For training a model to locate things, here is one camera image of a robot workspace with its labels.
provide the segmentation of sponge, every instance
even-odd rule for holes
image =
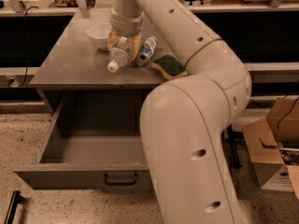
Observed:
[[[160,71],[167,80],[186,77],[188,75],[181,63],[170,55],[164,55],[163,57],[155,60],[152,63],[152,68]]]

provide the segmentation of desk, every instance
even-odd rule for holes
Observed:
[[[52,114],[37,164],[15,173],[33,189],[149,188],[139,113],[147,94],[164,82],[157,71],[131,63],[107,70],[107,51],[86,35],[109,22],[110,9],[80,9],[31,81]],[[174,55],[145,18],[142,41],[155,35],[153,59]]]

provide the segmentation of bottle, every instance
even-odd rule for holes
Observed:
[[[150,62],[157,46],[157,38],[153,35],[150,35],[140,47],[136,57],[135,62],[140,66],[145,66]]]
[[[129,63],[130,48],[126,41],[126,37],[121,37],[114,47],[110,50],[110,63],[108,64],[108,70],[112,73],[116,73],[120,67]]]

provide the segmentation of gray tabletop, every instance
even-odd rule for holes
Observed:
[[[41,90],[93,90],[153,88],[165,82],[158,71],[150,68],[150,64],[140,67],[132,63],[117,74],[107,70],[109,52],[98,49],[86,32],[97,23],[109,22],[110,13],[109,8],[78,10],[30,85]],[[174,55],[161,34],[145,17],[141,41],[149,35],[155,35],[158,39],[153,60],[165,54]]]

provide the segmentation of speckled floor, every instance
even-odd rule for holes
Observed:
[[[248,109],[233,127],[260,119],[268,108]],[[153,190],[32,190],[12,170],[36,163],[50,115],[41,104],[0,104],[0,223],[13,190],[24,202],[14,223],[21,224],[159,224],[163,223]],[[236,139],[243,167],[232,177],[246,224],[299,223],[299,201],[291,192],[261,190],[244,140]]]

